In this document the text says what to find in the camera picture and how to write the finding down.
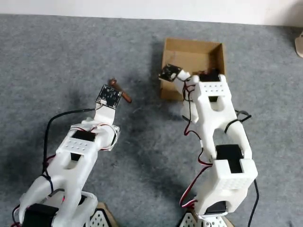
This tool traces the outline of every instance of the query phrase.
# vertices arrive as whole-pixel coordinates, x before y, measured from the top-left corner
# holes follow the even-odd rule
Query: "perforated metal plate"
[[[201,92],[207,96],[225,96],[231,92],[226,83],[222,82],[203,82]]]
[[[90,220],[89,227],[111,227],[103,209],[97,210]]]
[[[62,142],[60,148],[64,152],[71,152],[79,155],[85,155],[90,149],[93,149],[94,142],[80,140],[75,138],[68,138]]]
[[[179,227],[198,227],[196,220],[191,213],[186,213]]]
[[[199,219],[196,222],[191,213],[186,213],[179,227],[227,227],[227,225],[220,216]]]

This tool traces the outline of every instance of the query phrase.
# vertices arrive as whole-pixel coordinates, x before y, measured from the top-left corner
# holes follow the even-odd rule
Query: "brown cardboard box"
[[[162,68],[176,65],[189,73],[216,68],[225,74],[224,45],[221,43],[167,38],[165,40]],[[182,100],[173,83],[161,80],[161,98]]]

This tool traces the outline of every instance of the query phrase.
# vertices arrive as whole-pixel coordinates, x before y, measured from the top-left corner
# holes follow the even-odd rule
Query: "cable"
[[[110,127],[114,131],[114,134],[115,134],[115,140],[114,140],[114,142],[110,146],[108,146],[107,148],[101,148],[100,150],[109,150],[109,149],[113,148],[115,146],[115,144],[117,143],[117,141],[118,141],[118,134],[117,134],[116,130],[114,129],[114,127],[112,125],[110,125],[110,124],[105,124],[105,123],[99,124],[99,125],[97,125],[97,127],[98,126],[108,126],[108,127]]]
[[[205,165],[205,166],[213,166],[212,163],[207,163],[207,162],[204,162],[204,161],[202,161],[202,160],[200,159],[201,155],[203,154],[203,151],[204,151],[204,149],[202,148],[201,153],[200,153],[200,155],[198,156],[198,163],[200,163],[200,164],[202,164],[202,165]]]
[[[241,122],[241,123],[243,123],[243,122],[246,121],[247,119],[251,118],[251,115],[250,115],[248,112],[244,111],[244,110],[235,110],[235,112],[236,112],[236,115],[237,115],[237,119],[235,119],[235,120],[233,120],[233,121],[231,121],[231,122],[229,122],[229,123],[227,124],[227,126],[226,126],[226,128],[225,128],[225,130],[224,130],[225,133],[227,132],[227,130],[228,130],[228,128],[230,127],[231,124],[233,124],[233,123],[235,123],[235,122],[238,122],[238,121]],[[238,117],[239,117],[240,114],[246,115],[246,117],[240,120],[240,119],[238,119]],[[250,218],[249,218],[249,220],[248,220],[248,225],[247,225],[248,227],[250,227],[250,225],[251,225],[252,218],[253,218],[253,216],[254,216],[254,213],[255,213],[255,211],[256,211],[256,207],[257,207],[257,204],[258,204],[259,198],[260,198],[259,189],[258,189],[258,184],[257,184],[257,180],[256,180],[256,179],[254,180],[254,185],[255,185],[256,195],[257,195],[257,196],[256,196],[255,204],[254,204],[254,206],[253,206],[253,208],[252,208],[252,211],[251,211],[251,214],[250,214]]]
[[[96,110],[95,108],[94,109],[83,109],[83,110],[72,110],[72,111],[67,111],[67,112],[63,112],[63,113],[60,113],[54,117],[52,117],[48,124],[47,124],[47,127],[46,127],[46,130],[45,130],[45,135],[44,135],[44,150],[43,150],[43,169],[42,169],[42,173],[45,172],[45,166],[46,166],[46,160],[47,160],[47,141],[48,141],[48,134],[49,134],[49,129],[51,127],[51,124],[53,122],[53,120],[59,118],[59,117],[62,117],[62,116],[65,116],[65,115],[68,115],[68,114],[75,114],[75,113],[84,113],[84,112],[89,112],[89,111],[94,111]]]
[[[12,224],[12,226],[18,226],[19,225],[19,222],[16,222],[16,220],[15,220],[15,213],[16,213],[16,211],[17,210],[19,210],[19,208],[20,208],[20,204],[18,205],[18,206],[16,206],[14,209],[13,209],[13,211],[12,211],[12,219],[13,219],[13,224]]]
[[[191,123],[191,100],[189,99],[189,96],[190,96],[190,93],[194,91],[194,89],[191,90],[191,91],[189,91],[188,90],[189,86],[187,86],[186,82],[184,82],[184,87],[183,88],[185,88],[185,90],[187,91],[187,101],[188,101],[188,105],[189,105],[189,120],[188,120],[188,124],[187,124],[187,126],[186,126],[186,128],[184,130],[184,135],[187,136],[190,132],[192,132],[192,133],[194,133],[199,138],[199,140],[201,140],[201,137],[199,136],[198,133],[196,133],[193,130],[189,130],[188,131],[188,128],[189,128],[190,123]]]
[[[47,159],[46,159],[46,161],[48,162],[49,160],[51,160],[52,158],[54,158],[56,155],[51,155],[50,157],[48,157]]]
[[[20,222],[13,223],[10,227],[20,227]]]
[[[60,113],[60,114],[52,117],[49,120],[49,122],[48,122],[48,124],[46,126],[45,135],[44,135],[44,150],[43,150],[43,163],[42,163],[42,174],[41,174],[41,176],[44,177],[46,180],[49,181],[50,186],[51,186],[51,193],[53,193],[53,182],[52,182],[51,176],[48,174],[48,171],[47,171],[47,166],[48,166],[47,161],[50,158],[50,157],[49,158],[47,157],[47,142],[48,142],[49,130],[50,130],[50,127],[51,127],[51,124],[52,124],[53,120],[55,120],[55,119],[57,119],[59,117],[68,115],[68,114],[72,114],[72,113],[73,114],[75,114],[75,113],[84,113],[84,112],[89,112],[89,111],[94,111],[94,110],[96,110],[96,109],[94,108],[94,109],[82,109],[82,110],[67,111],[67,112]]]
[[[192,133],[194,133],[194,134],[199,138],[199,140],[201,140],[201,137],[198,135],[197,132],[195,132],[195,131],[193,131],[193,130],[189,130],[189,131],[188,131],[188,128],[189,128],[190,123],[191,123],[191,103],[190,103],[191,100],[189,99],[189,96],[190,96],[190,93],[194,91],[194,89],[189,91],[189,90],[188,90],[188,87],[194,87],[194,86],[195,86],[195,85],[188,85],[188,86],[187,86],[186,83],[184,82],[183,90],[184,90],[184,91],[185,91],[185,90],[187,91],[187,97],[188,97],[187,101],[188,101],[188,105],[189,105],[189,120],[188,120],[188,124],[187,124],[187,126],[186,126],[186,128],[185,128],[185,130],[184,130],[184,135],[187,136],[190,132],[192,132]],[[213,164],[203,162],[203,161],[200,159],[200,157],[201,157],[203,151],[204,151],[204,149],[202,148],[201,153],[200,153],[200,155],[198,156],[198,162],[199,162],[200,164],[202,164],[202,165],[212,166]]]
[[[70,130],[73,130],[73,129],[78,129],[78,130],[80,130],[80,131],[86,131],[85,129],[80,128],[80,127],[71,127],[71,129],[70,129]]]
[[[185,80],[180,79],[178,76],[176,76],[175,78],[182,82],[187,82],[187,81],[190,81],[191,76],[187,77]]]
[[[196,183],[197,179],[199,178],[199,176],[208,168],[210,168],[211,166],[206,166],[204,168],[201,169],[201,171],[198,173],[198,175],[194,178],[194,180],[192,181],[192,183],[190,183],[190,185],[187,187],[187,189],[184,191],[183,195],[180,198],[179,204],[182,208],[185,207],[191,207],[194,205],[195,202],[197,202],[197,200],[190,200],[185,204],[183,203],[183,200],[185,199],[185,197],[187,196],[187,194],[190,192],[190,190],[192,189],[192,187],[194,186],[194,184]]]
[[[247,225],[248,227],[250,227],[250,225],[251,225],[251,221],[252,221],[252,218],[254,216],[257,204],[259,202],[259,197],[260,197],[259,189],[258,189],[258,184],[257,184],[257,180],[256,179],[254,180],[254,185],[255,185],[257,197],[256,197],[256,201],[255,201],[254,207],[252,208],[252,211],[251,211],[251,214],[250,214],[250,219],[248,220],[248,225]]]

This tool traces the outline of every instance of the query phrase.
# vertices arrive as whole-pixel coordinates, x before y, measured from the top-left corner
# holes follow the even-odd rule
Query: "gray carpet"
[[[108,204],[122,227],[173,227],[178,200],[199,170],[199,142],[183,136],[180,103],[159,99],[164,38],[226,44],[234,106],[245,122],[259,177],[260,202],[252,227],[303,223],[303,59],[294,50],[301,29],[167,20],[0,16],[0,223],[41,171],[43,136],[55,114],[94,107],[103,83],[116,77],[132,96],[121,100],[122,129],[113,151],[100,152],[85,190]],[[70,124],[51,128],[54,154]],[[222,133],[215,134],[217,143]],[[193,190],[197,191],[199,181]],[[228,218],[247,225],[255,191]]]

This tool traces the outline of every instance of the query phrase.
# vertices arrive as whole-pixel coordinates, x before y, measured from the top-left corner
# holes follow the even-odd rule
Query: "white wall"
[[[303,27],[303,0],[0,0],[0,13]]]

